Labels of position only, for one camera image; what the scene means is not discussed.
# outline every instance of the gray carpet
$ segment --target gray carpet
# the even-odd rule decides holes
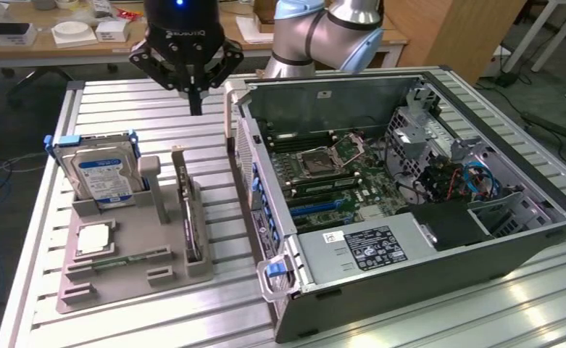
[[[516,26],[505,39],[505,44],[516,47],[528,29],[529,24]],[[549,31],[541,33],[528,54],[533,52],[533,49],[545,41],[549,35]],[[265,65],[266,59],[250,60],[242,65],[239,72],[250,72],[255,68],[263,68]],[[0,74],[0,159],[9,159],[30,152],[39,152],[45,135],[53,133],[55,129],[66,90],[66,82],[59,77],[54,75],[45,76],[33,87],[19,94],[23,100],[22,109],[13,110],[6,105],[6,91],[14,85],[17,79],[25,77],[30,71],[31,69],[17,69],[17,77],[14,79],[6,79]],[[119,71],[115,74],[107,72],[105,65],[67,67],[66,71],[78,80],[125,80],[145,77],[145,74],[129,64],[119,65]],[[548,62],[542,72],[534,74],[529,71],[529,67],[522,71],[532,78],[533,85],[526,86],[522,83],[517,83],[510,88],[504,89],[504,93],[518,109],[566,125],[566,98],[564,97],[566,93],[566,42],[562,43],[560,51]],[[492,86],[489,81],[481,81],[481,83]],[[496,103],[509,117],[521,122],[518,113],[500,94],[494,91],[485,91],[484,95]],[[540,129],[533,129],[530,132],[549,149],[557,150],[557,140],[548,132]],[[43,157],[39,157],[29,162],[18,163],[15,167],[19,169],[33,167],[39,165],[43,160]],[[10,180],[13,193],[0,204],[0,255],[6,266],[6,290],[0,292],[0,320],[5,310],[2,302],[7,300],[17,270],[41,176],[42,171],[15,173]]]

